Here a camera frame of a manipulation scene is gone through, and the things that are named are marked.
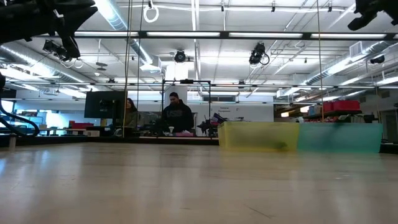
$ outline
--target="metal frame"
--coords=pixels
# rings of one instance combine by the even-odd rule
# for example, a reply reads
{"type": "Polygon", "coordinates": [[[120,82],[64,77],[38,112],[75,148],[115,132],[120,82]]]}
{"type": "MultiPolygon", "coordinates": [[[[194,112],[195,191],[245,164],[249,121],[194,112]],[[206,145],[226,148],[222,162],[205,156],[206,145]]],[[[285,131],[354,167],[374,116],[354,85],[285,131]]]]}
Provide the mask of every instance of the metal frame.
{"type": "MultiPolygon", "coordinates": [[[[146,31],[131,31],[133,34],[137,35],[132,35],[131,38],[137,38],[137,39],[226,39],[226,40],[319,40],[319,37],[311,37],[312,34],[319,34],[317,32],[257,32],[257,31],[181,31],[181,30],[176,30],[176,31],[164,31],[164,30],[146,30],[146,31]],[[184,33],[192,33],[192,35],[188,36],[179,36],[179,35],[148,35],[148,32],[184,32],[184,33]],[[201,32],[211,32],[211,33],[220,33],[219,36],[196,36],[195,33],[201,33],[201,32]],[[302,34],[301,37],[231,37],[229,34],[230,33],[256,33],[256,34],[302,34]]],[[[383,34],[386,35],[383,38],[346,38],[346,37],[321,37],[320,40],[329,40],[329,41],[339,41],[339,40],[368,40],[368,41],[380,41],[380,40],[398,40],[398,33],[359,33],[359,32],[322,32],[322,34],[363,34],[363,35],[368,35],[368,34],[383,34]]],[[[98,30],[92,30],[92,31],[76,31],[75,32],[75,39],[125,39],[127,36],[127,31],[98,31],[98,30]]],[[[52,38],[49,35],[38,35],[36,36],[38,38],[52,38]]]]}
{"type": "MultiPolygon", "coordinates": [[[[176,82],[173,80],[164,80],[162,83],[127,83],[128,86],[162,86],[164,88],[164,82],[176,82]]],[[[351,86],[351,85],[325,85],[325,86],[320,86],[320,85],[258,85],[258,84],[230,84],[230,83],[218,83],[218,84],[211,84],[211,81],[199,81],[199,80],[194,80],[194,83],[198,84],[181,84],[181,83],[173,83],[173,86],[187,86],[187,87],[201,87],[203,86],[201,83],[208,83],[209,84],[209,91],[211,90],[211,87],[253,87],[253,88],[311,88],[311,89],[319,89],[319,88],[324,88],[324,89],[353,89],[353,90],[372,90],[375,88],[380,88],[383,90],[396,90],[398,89],[398,86],[351,86]]],[[[6,82],[6,84],[28,84],[28,85],[54,85],[54,86],[62,86],[62,85],[94,85],[94,86],[124,86],[126,83],[124,82],[119,82],[119,83],[58,83],[58,82],[6,82]]]]}

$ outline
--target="fluorescent light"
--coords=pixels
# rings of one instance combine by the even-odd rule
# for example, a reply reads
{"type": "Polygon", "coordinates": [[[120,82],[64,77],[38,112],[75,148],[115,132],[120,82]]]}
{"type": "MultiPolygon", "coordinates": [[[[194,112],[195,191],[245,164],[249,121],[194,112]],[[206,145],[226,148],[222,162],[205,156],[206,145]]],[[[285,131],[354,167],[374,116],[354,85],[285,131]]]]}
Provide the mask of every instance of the fluorescent light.
{"type": "Polygon", "coordinates": [[[19,87],[19,88],[25,88],[25,89],[32,90],[32,91],[38,91],[39,90],[38,88],[36,88],[34,86],[26,85],[26,84],[22,84],[22,85],[11,84],[11,85],[19,87]]]}
{"type": "Polygon", "coordinates": [[[398,77],[386,78],[385,80],[377,82],[377,85],[387,85],[394,82],[398,82],[398,77]]]}
{"type": "Polygon", "coordinates": [[[358,78],[358,77],[352,78],[352,79],[347,80],[347,81],[345,81],[345,82],[343,82],[343,83],[340,83],[340,85],[348,85],[348,84],[351,84],[351,83],[354,83],[354,82],[358,81],[359,79],[360,79],[360,78],[358,78]]]}
{"type": "Polygon", "coordinates": [[[370,90],[373,89],[374,86],[339,86],[338,88],[348,88],[348,89],[364,89],[364,90],[370,90]]]}
{"type": "Polygon", "coordinates": [[[301,113],[308,113],[309,109],[310,109],[310,106],[305,106],[303,108],[300,108],[300,112],[301,113]]]}
{"type": "Polygon", "coordinates": [[[149,37],[219,37],[219,32],[147,32],[149,37]]]}
{"type": "Polygon", "coordinates": [[[267,37],[267,38],[301,38],[303,34],[291,33],[247,33],[247,32],[232,32],[230,37],[267,37]]]}
{"type": "Polygon", "coordinates": [[[347,94],[346,96],[355,96],[355,95],[358,95],[358,94],[363,93],[363,92],[365,92],[365,90],[356,91],[354,93],[347,94]]]}
{"type": "Polygon", "coordinates": [[[86,98],[86,95],[84,93],[80,93],[76,90],[60,89],[60,92],[66,95],[74,96],[76,98],[86,98]]]}
{"type": "MultiPolygon", "coordinates": [[[[342,39],[377,39],[385,38],[387,34],[320,34],[321,38],[342,39]]],[[[311,38],[319,38],[319,34],[311,34],[311,38]]]]}
{"type": "Polygon", "coordinates": [[[381,90],[398,90],[398,86],[380,86],[381,90]]]}
{"type": "Polygon", "coordinates": [[[24,80],[24,81],[43,81],[43,79],[34,77],[33,75],[26,74],[24,72],[20,72],[13,68],[8,69],[0,69],[0,72],[5,77],[15,78],[17,80],[24,80]]]}
{"type": "MultiPolygon", "coordinates": [[[[76,31],[75,36],[105,36],[105,37],[127,37],[128,31],[76,31]]],[[[131,37],[137,37],[138,32],[130,32],[131,37]]]]}
{"type": "Polygon", "coordinates": [[[331,101],[331,100],[335,100],[340,97],[341,96],[327,96],[327,97],[323,97],[323,101],[331,101]]]}

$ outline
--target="translucent plastic bin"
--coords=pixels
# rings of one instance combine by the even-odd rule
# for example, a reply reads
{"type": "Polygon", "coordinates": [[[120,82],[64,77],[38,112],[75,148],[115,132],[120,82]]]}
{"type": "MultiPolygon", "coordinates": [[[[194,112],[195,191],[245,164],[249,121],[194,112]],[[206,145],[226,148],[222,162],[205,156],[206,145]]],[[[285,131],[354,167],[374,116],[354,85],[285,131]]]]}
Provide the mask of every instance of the translucent plastic bin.
{"type": "Polygon", "coordinates": [[[299,123],[224,122],[218,137],[228,151],[295,152],[299,130],[299,123]]]}

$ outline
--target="red container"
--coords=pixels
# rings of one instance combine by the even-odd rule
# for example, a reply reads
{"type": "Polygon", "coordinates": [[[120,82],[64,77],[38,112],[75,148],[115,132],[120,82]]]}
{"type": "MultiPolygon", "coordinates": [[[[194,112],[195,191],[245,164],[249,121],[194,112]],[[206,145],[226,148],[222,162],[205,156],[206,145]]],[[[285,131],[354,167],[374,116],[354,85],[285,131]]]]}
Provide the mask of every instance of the red container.
{"type": "Polygon", "coordinates": [[[92,127],[94,124],[91,123],[73,123],[72,129],[85,129],[86,127],[92,127]]]}
{"type": "Polygon", "coordinates": [[[341,100],[333,102],[333,111],[359,111],[361,105],[356,100],[341,100]]]}
{"type": "Polygon", "coordinates": [[[333,102],[324,102],[323,103],[323,112],[333,111],[333,102]]]}

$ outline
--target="ceiling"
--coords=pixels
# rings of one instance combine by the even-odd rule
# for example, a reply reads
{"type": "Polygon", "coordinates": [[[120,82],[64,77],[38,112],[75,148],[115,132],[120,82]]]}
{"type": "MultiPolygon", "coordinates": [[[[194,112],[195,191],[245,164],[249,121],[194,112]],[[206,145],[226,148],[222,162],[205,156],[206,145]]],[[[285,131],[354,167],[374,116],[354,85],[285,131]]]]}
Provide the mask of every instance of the ceiling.
{"type": "MultiPolygon", "coordinates": [[[[128,18],[129,1],[116,1],[125,20],[128,18]]],[[[265,9],[272,6],[273,1],[264,0],[224,0],[226,7],[236,9],[265,9]]],[[[319,0],[322,9],[327,9],[329,0],[319,0]]],[[[353,5],[355,0],[332,0],[333,10],[331,12],[321,11],[320,31],[321,32],[351,32],[347,25],[356,15],[352,12],[347,13],[343,18],[337,21],[333,26],[331,23],[341,16],[344,10],[353,5]]],[[[132,1],[132,30],[193,30],[191,0],[153,0],[155,6],[179,7],[185,10],[175,10],[170,8],[159,8],[159,18],[152,23],[143,19],[141,4],[147,5],[147,1],[132,1]]],[[[294,13],[283,12],[279,9],[303,7],[304,9],[317,9],[315,0],[276,0],[275,12],[269,11],[226,11],[225,29],[233,31],[251,31],[251,32],[318,32],[318,17],[315,12],[294,13]]],[[[221,1],[201,0],[200,9],[216,9],[214,11],[201,11],[197,30],[215,30],[220,31],[224,28],[224,13],[221,12],[221,1]]],[[[153,18],[154,11],[148,12],[148,17],[153,18]]],[[[398,32],[398,27],[391,25],[391,18],[383,12],[373,20],[368,26],[361,29],[360,32],[398,32]]],[[[112,30],[107,20],[97,12],[89,18],[80,30],[112,30]]],[[[103,39],[99,45],[98,39],[77,39],[81,52],[83,67],[71,67],[77,73],[80,73],[95,82],[106,82],[110,78],[115,78],[117,82],[123,82],[125,79],[125,61],[126,61],[126,41],[124,39],[103,39]],[[106,71],[95,75],[98,66],[97,61],[107,63],[106,71]]],[[[349,52],[349,47],[356,41],[303,41],[297,40],[197,40],[200,45],[200,76],[202,80],[210,80],[216,83],[237,83],[239,80],[245,80],[246,83],[265,83],[265,84],[300,84],[303,79],[312,72],[319,70],[319,63],[322,66],[330,63],[334,59],[349,52]],[[249,66],[249,56],[254,46],[262,42],[268,49],[271,57],[269,65],[252,70],[249,66]],[[319,44],[321,45],[321,61],[319,61],[319,44]]],[[[43,50],[45,38],[33,38],[33,41],[18,41],[24,47],[32,49],[43,56],[47,56],[55,61],[56,57],[47,55],[43,50]]],[[[195,79],[195,43],[193,39],[142,39],[141,46],[151,55],[158,56],[162,65],[173,63],[170,53],[176,50],[184,50],[192,59],[192,62],[186,62],[189,67],[189,78],[195,79]]],[[[135,60],[128,60],[130,82],[160,82],[161,73],[149,73],[139,70],[137,55],[135,60]]],[[[389,54],[386,63],[395,62],[395,53],[389,54]]],[[[338,73],[334,77],[355,77],[365,71],[365,63],[359,63],[350,68],[350,71],[338,73]]],[[[368,69],[376,69],[382,65],[370,65],[368,69]]],[[[231,88],[216,88],[215,90],[233,90],[231,88]]],[[[274,91],[278,88],[264,88],[259,91],[274,91]]]]}

